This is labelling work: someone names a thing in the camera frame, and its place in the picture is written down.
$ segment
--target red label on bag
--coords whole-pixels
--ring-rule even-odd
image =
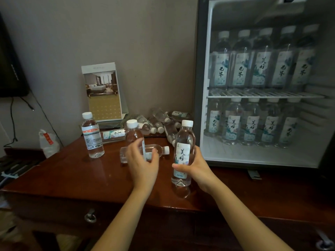
[[[51,140],[49,134],[48,134],[48,133],[44,133],[43,135],[44,135],[45,139],[48,141],[48,143],[49,143],[50,145],[52,145],[52,144],[53,144],[53,141]]]

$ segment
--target drawer handle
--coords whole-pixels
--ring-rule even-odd
[[[90,209],[88,213],[84,216],[84,219],[86,222],[89,223],[95,223],[96,222],[96,216],[94,215],[94,209]]]
[[[316,242],[316,248],[323,251],[334,250],[334,242],[331,241],[324,232],[316,230],[322,240]]]

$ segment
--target person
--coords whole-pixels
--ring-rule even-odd
[[[155,184],[159,155],[152,151],[151,163],[144,160],[139,152],[142,139],[128,146],[126,157],[134,182],[134,188],[123,207],[115,216],[104,234],[94,245],[92,251],[128,250],[141,212]],[[206,193],[210,194],[229,227],[245,251],[287,251],[292,250],[284,241],[265,226],[211,171],[195,147],[195,159],[190,166],[172,164],[179,172],[189,174]]]

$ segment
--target white plastic bag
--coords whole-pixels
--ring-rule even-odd
[[[47,133],[44,130],[40,130],[40,147],[46,158],[51,157],[55,153],[59,152],[60,146],[56,141],[56,135]]]

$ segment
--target wooden table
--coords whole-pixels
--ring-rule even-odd
[[[169,145],[166,138],[145,143]],[[124,141],[105,144],[105,154],[91,159],[81,137],[2,189],[32,250],[59,250],[54,234],[92,238],[104,232],[132,191],[128,166],[120,163],[122,146]],[[170,146],[170,155],[160,159],[131,250],[241,250],[210,196],[194,181],[190,188],[171,183],[173,151]],[[262,180],[252,180],[244,169],[212,170],[293,249],[315,250],[315,227],[334,239],[335,206],[315,176],[302,169],[264,170]],[[84,219],[90,209],[94,223]]]

